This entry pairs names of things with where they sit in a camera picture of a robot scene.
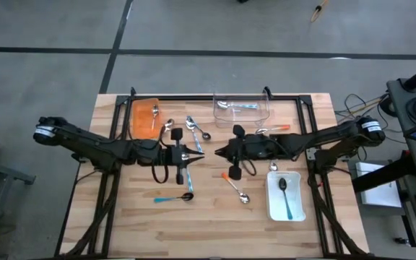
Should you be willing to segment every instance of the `orange tray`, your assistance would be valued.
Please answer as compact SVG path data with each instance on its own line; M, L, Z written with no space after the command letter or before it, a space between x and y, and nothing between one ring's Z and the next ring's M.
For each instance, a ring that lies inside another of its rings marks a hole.
M155 117L155 125L152 129L153 106L159 108ZM156 139L160 135L161 124L161 107L157 98L149 98L144 100L134 100L132 105L131 125L132 135L135 139Z

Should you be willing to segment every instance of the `white container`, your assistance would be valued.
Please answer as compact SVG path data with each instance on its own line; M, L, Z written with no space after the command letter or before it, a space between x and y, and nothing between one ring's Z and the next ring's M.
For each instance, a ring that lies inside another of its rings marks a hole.
M287 216L285 196L279 187L279 180L281 178L287 181L285 193L287 194L288 206L293 216L291 220ZM306 214L303 211L303 203L301 202L300 179L301 175L297 172L272 171L267 173L267 214L271 220L303 221L306 219Z

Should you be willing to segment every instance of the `wooden table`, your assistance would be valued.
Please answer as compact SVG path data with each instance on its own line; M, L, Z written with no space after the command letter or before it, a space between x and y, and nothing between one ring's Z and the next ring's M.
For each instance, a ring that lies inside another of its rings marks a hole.
M336 125L330 95L311 94L319 129ZM108 136L116 95L99 95L95 104L90 131ZM180 196L187 185L175 181L175 168L170 168L170 178L165 184L156 183L150 168L138 165L123 166L118 190L109 257L170 257L230 258L253 257L319 257L322 256L319 232L316 224L311 189L306 183L308 171L305 156L297 162L281 160L280 170L301 174L301 196L306 219L302 222L275 222L267 217L264 181L269 172L269 162L254 162L257 176L243 171L237 186L247 193L250 204L241 204L238 195L221 178L229 164L214 151L224 147L233 138L232 129L217 128L212 116L212 102L160 101L162 119L175 119L176 127L184 129L183 142L196 150L191 132L185 127L187 115L212 135L212 140L202 140L205 152L203 160L189 166L194 185L194 200L171 201L155 204L158 196ZM307 128L309 121L305 110ZM285 133L300 133L296 105L290 101L271 102L271 116L265 126L290 124ZM247 133L255 129L246 129ZM169 134L165 142L172 143ZM344 163L338 167L345 168ZM92 171L91 165L83 165L79 177ZM163 168L157 169L163 178ZM360 219L351 179L346 173L329 174L331 192L337 219L350 237L364 251L368 251L365 233ZM92 222L100 174L91 175L77 184L66 224L61 253L67 252L81 238ZM333 247L329 223L325 223L331 251Z

